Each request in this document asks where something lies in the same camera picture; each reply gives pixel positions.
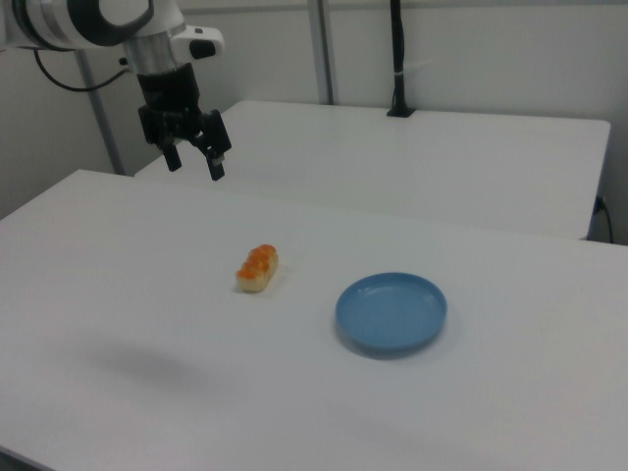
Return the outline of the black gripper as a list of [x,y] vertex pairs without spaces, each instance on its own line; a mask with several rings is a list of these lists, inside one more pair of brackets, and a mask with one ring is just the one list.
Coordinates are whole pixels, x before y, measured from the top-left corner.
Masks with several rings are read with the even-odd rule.
[[145,140],[162,151],[169,171],[182,166],[175,138],[194,137],[193,146],[205,157],[211,179],[220,180],[232,143],[218,110],[201,113],[192,65],[161,75],[139,75],[137,79],[145,101],[138,109]]

